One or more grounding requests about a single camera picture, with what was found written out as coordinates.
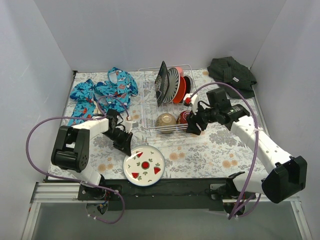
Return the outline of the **dark square plate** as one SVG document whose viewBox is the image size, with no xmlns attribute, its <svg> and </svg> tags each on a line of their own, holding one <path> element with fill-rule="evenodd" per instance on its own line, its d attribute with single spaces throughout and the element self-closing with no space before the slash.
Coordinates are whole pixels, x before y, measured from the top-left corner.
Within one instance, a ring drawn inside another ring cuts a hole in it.
<svg viewBox="0 0 320 240">
<path fill-rule="evenodd" d="M 169 87 L 168 68 L 164 61 L 162 61 L 158 75 L 154 81 L 154 87 L 157 106 L 159 107 L 163 103 Z"/>
</svg>

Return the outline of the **black round plate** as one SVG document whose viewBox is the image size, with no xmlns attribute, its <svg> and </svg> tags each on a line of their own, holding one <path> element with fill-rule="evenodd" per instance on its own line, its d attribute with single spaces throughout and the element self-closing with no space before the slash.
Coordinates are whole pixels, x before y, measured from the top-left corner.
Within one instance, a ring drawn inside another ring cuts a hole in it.
<svg viewBox="0 0 320 240">
<path fill-rule="evenodd" d="M 186 94 L 192 93 L 193 87 L 194 87 L 193 79 L 188 75 L 185 75 L 183 78 L 185 80 L 185 86 L 186 86 L 184 94 L 186 95 Z"/>
</svg>

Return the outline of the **watermelon pattern plate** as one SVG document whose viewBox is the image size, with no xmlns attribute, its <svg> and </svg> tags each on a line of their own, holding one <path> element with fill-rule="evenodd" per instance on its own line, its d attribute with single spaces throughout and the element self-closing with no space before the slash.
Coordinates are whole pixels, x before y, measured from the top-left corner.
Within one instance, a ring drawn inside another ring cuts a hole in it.
<svg viewBox="0 0 320 240">
<path fill-rule="evenodd" d="M 126 179 L 139 187 L 157 183 L 165 172 L 165 158 L 154 146 L 140 145 L 131 150 L 123 161 Z"/>
</svg>

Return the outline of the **blue striped white plate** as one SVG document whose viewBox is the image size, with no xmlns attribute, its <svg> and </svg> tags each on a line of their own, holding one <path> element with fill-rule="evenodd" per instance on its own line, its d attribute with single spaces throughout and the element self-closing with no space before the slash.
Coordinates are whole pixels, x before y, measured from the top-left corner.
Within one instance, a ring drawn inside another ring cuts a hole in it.
<svg viewBox="0 0 320 240">
<path fill-rule="evenodd" d="M 168 70 L 169 87 L 163 98 L 162 103 L 171 103 L 176 97 L 180 87 L 180 73 L 176 67 L 172 67 Z"/>
</svg>

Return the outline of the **red bowl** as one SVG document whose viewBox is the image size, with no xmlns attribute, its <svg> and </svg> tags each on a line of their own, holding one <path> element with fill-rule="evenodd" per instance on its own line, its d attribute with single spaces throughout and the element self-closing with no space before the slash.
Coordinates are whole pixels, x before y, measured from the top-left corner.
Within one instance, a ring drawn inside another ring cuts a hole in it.
<svg viewBox="0 0 320 240">
<path fill-rule="evenodd" d="M 185 110 L 179 114 L 176 120 L 177 130 L 184 131 L 184 132 L 187 131 L 187 128 L 188 128 L 187 117 L 189 116 L 190 113 L 191 113 L 190 110 Z"/>
</svg>

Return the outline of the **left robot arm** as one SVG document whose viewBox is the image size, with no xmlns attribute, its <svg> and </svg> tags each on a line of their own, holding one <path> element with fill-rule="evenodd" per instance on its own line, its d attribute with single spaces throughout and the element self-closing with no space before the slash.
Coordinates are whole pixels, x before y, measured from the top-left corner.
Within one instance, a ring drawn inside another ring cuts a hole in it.
<svg viewBox="0 0 320 240">
<path fill-rule="evenodd" d="M 106 196 L 103 176 L 90 164 L 90 142 L 99 134 L 108 137 L 113 147 L 131 156 L 133 121 L 130 116 L 118 123 L 120 114 L 108 110 L 105 117 L 94 117 L 73 126 L 59 128 L 51 155 L 51 163 L 75 176 L 82 184 L 90 187 L 89 194 L 95 200 Z"/>
</svg>

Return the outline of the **orange round plate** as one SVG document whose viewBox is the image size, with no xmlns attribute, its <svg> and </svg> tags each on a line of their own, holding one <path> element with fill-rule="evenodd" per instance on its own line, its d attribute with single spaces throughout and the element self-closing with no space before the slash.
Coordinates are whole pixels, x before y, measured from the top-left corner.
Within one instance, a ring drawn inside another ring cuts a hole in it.
<svg viewBox="0 0 320 240">
<path fill-rule="evenodd" d="M 175 95 L 175 97 L 173 98 L 172 102 L 174 104 L 178 104 L 181 101 L 183 101 L 184 96 L 186 94 L 186 89 L 187 89 L 187 84 L 186 84 L 186 80 L 183 76 L 180 77 L 179 79 L 179 88 L 177 90 L 177 93 Z"/>
</svg>

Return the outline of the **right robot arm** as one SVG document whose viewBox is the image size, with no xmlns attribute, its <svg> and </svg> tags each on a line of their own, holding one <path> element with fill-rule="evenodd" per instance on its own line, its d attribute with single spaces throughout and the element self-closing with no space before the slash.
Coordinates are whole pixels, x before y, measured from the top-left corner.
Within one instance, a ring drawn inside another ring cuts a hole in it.
<svg viewBox="0 0 320 240">
<path fill-rule="evenodd" d="M 294 157 L 279 147 L 265 132 L 257 128 L 253 114 L 241 104 L 232 105 L 226 92 L 213 89 L 206 93 L 209 105 L 203 108 L 196 93 L 188 93 L 183 99 L 192 110 L 186 117 L 187 133 L 199 135 L 209 123 L 219 123 L 239 137 L 263 164 L 267 176 L 253 176 L 243 171 L 228 176 L 225 185 L 216 192 L 237 199 L 245 192 L 263 194 L 271 202 L 283 200 L 306 187 L 307 161 Z"/>
</svg>

